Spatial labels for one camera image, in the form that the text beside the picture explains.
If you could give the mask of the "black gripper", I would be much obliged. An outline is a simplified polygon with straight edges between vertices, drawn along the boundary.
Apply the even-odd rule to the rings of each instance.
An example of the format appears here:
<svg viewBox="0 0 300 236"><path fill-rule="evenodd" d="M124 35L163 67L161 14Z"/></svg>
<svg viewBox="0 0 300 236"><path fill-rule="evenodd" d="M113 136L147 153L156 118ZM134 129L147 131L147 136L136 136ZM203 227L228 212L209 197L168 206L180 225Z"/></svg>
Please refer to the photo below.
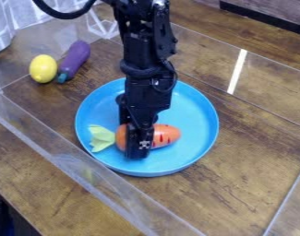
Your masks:
<svg viewBox="0 0 300 236"><path fill-rule="evenodd" d="M175 73L149 77L126 76L125 90L116 98L118 122L126 125L125 156L144 159L151 154L157 115L168 110L177 84Z"/></svg>

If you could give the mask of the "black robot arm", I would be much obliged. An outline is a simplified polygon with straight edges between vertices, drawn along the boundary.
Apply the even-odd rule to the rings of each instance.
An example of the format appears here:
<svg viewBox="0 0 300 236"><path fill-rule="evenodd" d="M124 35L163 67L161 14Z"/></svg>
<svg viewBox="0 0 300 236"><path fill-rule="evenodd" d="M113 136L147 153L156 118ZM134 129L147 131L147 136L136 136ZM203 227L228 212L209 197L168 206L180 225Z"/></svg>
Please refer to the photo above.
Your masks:
<svg viewBox="0 0 300 236"><path fill-rule="evenodd" d="M117 96L120 123L126 126L125 156L151 154L159 113L171 107L177 72L168 57L179 42L169 21L169 0L102 0L114 11L126 75L125 92Z"/></svg>

